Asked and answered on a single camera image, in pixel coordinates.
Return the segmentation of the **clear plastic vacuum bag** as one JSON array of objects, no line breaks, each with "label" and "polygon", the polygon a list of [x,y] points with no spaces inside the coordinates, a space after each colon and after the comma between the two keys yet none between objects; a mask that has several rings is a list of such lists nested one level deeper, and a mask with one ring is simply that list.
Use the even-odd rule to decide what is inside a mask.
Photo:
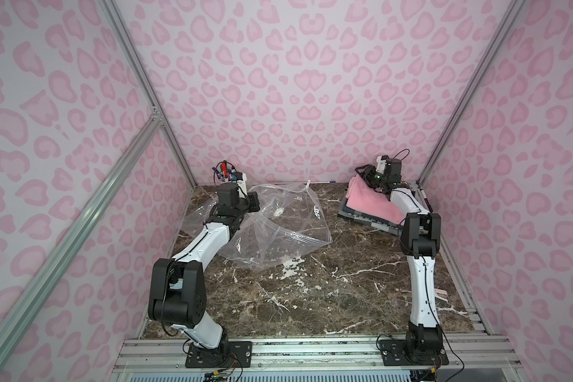
[{"label": "clear plastic vacuum bag", "polygon": [[[332,242],[318,195],[304,184],[258,185],[260,211],[246,215],[218,254],[253,271],[306,256]],[[274,212],[284,208],[282,216]]]}]

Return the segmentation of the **grey white checked blanket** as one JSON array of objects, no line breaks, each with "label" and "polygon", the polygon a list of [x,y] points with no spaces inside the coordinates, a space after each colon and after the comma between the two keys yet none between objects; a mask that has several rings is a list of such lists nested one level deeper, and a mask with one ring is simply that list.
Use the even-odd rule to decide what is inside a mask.
[{"label": "grey white checked blanket", "polygon": [[356,215],[354,213],[348,213],[343,210],[340,210],[337,214],[341,218],[354,221],[358,224],[367,225],[373,227],[374,229],[378,229],[380,231],[387,232],[395,236],[399,236],[402,230],[402,227],[399,224],[394,224],[392,222],[385,221],[382,219],[377,219],[374,217]]}]

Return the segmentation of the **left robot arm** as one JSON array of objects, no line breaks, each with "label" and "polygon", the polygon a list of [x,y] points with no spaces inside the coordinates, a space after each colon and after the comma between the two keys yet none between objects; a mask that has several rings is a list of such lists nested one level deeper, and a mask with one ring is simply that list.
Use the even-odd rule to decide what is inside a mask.
[{"label": "left robot arm", "polygon": [[148,316],[163,328],[184,332],[197,350],[226,355],[227,332],[206,311],[205,270],[239,231],[245,216],[260,206],[257,193],[248,192],[244,180],[218,186],[216,195],[217,203],[193,241],[172,258],[154,263]]}]

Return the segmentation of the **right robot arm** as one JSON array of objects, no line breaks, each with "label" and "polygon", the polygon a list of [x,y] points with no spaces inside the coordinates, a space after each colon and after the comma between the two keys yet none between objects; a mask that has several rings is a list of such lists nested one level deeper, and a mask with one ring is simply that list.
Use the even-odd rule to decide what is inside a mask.
[{"label": "right robot arm", "polygon": [[345,206],[354,213],[393,226],[411,277],[412,308],[405,339],[397,341],[404,364],[442,364],[443,330],[435,302],[435,263],[441,217],[415,199],[401,177],[402,160],[379,156],[376,165],[355,169]]}]

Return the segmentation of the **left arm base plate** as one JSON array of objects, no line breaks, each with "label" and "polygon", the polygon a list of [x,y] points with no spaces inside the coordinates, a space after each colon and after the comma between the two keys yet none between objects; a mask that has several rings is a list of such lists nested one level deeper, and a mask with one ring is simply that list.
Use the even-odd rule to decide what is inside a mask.
[{"label": "left arm base plate", "polygon": [[193,345],[186,355],[187,369],[227,369],[232,364],[246,369],[251,366],[252,342],[229,341],[213,350]]}]

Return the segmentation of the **pink blanket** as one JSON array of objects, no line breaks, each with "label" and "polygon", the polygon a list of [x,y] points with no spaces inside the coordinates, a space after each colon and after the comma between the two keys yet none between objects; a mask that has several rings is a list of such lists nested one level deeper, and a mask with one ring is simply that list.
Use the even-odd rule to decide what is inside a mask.
[{"label": "pink blanket", "polygon": [[390,224],[399,224],[404,219],[404,214],[386,195],[368,187],[359,175],[350,180],[345,198],[347,209],[370,219]]}]

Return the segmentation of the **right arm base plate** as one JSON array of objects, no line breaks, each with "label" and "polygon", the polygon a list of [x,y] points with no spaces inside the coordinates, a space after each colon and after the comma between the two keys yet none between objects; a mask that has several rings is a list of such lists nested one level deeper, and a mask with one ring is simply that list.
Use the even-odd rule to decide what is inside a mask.
[{"label": "right arm base plate", "polygon": [[377,341],[384,366],[428,366],[442,367],[450,361],[445,350],[408,350],[405,340],[383,338]]}]

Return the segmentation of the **dark blanket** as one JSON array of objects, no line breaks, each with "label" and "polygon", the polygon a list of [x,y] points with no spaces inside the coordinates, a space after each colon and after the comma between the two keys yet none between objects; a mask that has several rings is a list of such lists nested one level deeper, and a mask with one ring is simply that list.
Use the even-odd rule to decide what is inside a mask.
[{"label": "dark blanket", "polygon": [[340,205],[340,209],[339,209],[338,211],[343,210],[343,211],[346,211],[346,212],[348,212],[348,213],[354,213],[354,214],[356,214],[356,215],[361,215],[361,216],[366,216],[366,217],[374,217],[374,218],[377,218],[377,219],[381,219],[381,218],[378,218],[378,217],[376,217],[376,216],[370,216],[370,215],[365,214],[365,213],[362,213],[362,212],[360,212],[360,211],[356,211],[355,209],[349,208],[349,207],[347,206],[347,202],[348,202],[348,201],[349,201],[349,200],[348,200],[347,198],[343,199],[343,200],[342,200],[342,203],[341,203],[341,205]]}]

